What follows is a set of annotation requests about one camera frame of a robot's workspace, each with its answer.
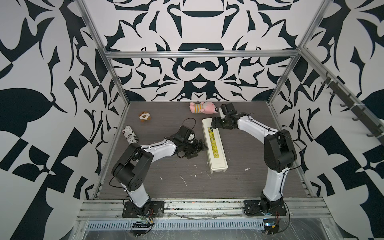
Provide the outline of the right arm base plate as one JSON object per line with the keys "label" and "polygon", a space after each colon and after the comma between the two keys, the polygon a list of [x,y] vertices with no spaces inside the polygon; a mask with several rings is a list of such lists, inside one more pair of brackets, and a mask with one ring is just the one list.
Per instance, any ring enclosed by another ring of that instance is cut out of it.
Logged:
{"label": "right arm base plate", "polygon": [[248,217],[287,215],[287,207],[283,199],[273,202],[268,199],[245,200],[244,205],[244,214]]}

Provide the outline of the cream dispenser lid with label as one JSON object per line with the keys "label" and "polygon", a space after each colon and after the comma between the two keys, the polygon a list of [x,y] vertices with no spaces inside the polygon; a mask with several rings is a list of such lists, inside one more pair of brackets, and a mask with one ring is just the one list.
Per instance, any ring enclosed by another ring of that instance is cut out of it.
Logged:
{"label": "cream dispenser lid with label", "polygon": [[223,172],[228,169],[227,158],[218,129],[211,127],[213,118],[202,119],[203,133],[208,147],[207,154],[210,172]]}

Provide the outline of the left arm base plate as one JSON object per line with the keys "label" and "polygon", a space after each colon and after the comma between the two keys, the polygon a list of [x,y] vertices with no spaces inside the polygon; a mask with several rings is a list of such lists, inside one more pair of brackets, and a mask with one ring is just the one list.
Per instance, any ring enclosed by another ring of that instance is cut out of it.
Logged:
{"label": "left arm base plate", "polygon": [[165,202],[149,200],[142,207],[137,207],[132,202],[125,202],[122,218],[158,218],[164,215]]}

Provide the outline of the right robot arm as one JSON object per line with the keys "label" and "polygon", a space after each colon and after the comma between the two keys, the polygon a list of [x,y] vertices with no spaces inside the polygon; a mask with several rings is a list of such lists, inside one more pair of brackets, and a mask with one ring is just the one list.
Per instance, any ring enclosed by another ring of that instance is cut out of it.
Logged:
{"label": "right robot arm", "polygon": [[258,214],[284,215],[286,207],[283,189],[287,173],[297,160],[297,152],[290,133],[264,125],[251,117],[251,114],[238,113],[233,104],[221,105],[219,112],[221,116],[213,118],[212,128],[239,129],[264,145],[264,161],[268,167],[266,184],[259,201],[245,201],[245,215],[249,217]]}

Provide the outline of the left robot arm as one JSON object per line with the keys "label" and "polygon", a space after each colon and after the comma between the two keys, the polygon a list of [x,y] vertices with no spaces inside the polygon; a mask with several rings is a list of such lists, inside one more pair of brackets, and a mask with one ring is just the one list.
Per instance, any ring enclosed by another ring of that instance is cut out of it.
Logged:
{"label": "left robot arm", "polygon": [[177,133],[152,145],[130,144],[112,169],[112,179],[117,180],[117,188],[124,189],[137,215],[147,216],[151,209],[151,198],[144,180],[153,162],[165,157],[191,159],[209,148],[203,140],[195,138],[195,132],[181,126]]}

